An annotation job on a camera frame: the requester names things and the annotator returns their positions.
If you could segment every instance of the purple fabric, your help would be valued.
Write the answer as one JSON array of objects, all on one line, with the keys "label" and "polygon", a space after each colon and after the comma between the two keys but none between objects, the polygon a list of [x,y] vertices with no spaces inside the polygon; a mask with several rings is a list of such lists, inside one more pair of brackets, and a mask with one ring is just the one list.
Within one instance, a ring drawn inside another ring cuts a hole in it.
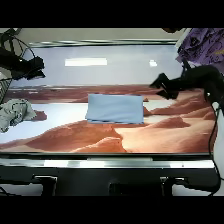
[{"label": "purple fabric", "polygon": [[179,48],[180,59],[202,65],[224,60],[224,28],[193,28]]}]

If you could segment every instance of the gray crumpled fabric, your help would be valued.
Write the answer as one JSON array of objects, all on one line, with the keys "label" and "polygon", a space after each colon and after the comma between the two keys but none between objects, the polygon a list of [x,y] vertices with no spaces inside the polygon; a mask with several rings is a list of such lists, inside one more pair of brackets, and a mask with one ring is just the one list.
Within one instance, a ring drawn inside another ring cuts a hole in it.
[{"label": "gray crumpled fabric", "polygon": [[9,126],[16,126],[22,121],[36,117],[31,104],[24,99],[12,99],[0,105],[0,132],[7,132]]}]

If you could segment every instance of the desert print tablecloth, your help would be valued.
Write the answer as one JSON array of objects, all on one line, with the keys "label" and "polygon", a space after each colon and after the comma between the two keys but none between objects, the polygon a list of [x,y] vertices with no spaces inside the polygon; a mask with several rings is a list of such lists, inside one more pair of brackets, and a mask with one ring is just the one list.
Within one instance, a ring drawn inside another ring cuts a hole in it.
[{"label": "desert print tablecloth", "polygon": [[[214,126],[203,90],[166,100],[148,85],[11,87],[5,101],[25,98],[37,117],[0,135],[2,152],[202,153]],[[144,124],[90,124],[88,94],[144,96]]]}]

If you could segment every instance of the towel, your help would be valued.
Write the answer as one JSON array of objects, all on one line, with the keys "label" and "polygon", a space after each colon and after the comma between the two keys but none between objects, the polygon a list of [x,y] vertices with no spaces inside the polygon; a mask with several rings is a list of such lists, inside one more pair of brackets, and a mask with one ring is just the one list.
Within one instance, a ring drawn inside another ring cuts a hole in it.
[{"label": "towel", "polygon": [[142,124],[143,97],[89,94],[86,119],[90,123]]},{"label": "towel", "polygon": [[12,99],[0,105],[0,132],[7,132],[9,126],[33,119],[36,113],[24,99]]}]

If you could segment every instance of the blue cloth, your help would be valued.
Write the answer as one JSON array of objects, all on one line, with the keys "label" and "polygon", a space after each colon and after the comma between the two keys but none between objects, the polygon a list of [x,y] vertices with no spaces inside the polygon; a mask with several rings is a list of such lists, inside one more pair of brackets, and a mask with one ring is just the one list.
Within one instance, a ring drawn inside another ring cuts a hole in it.
[{"label": "blue cloth", "polygon": [[86,119],[91,123],[142,124],[143,97],[89,94]]}]

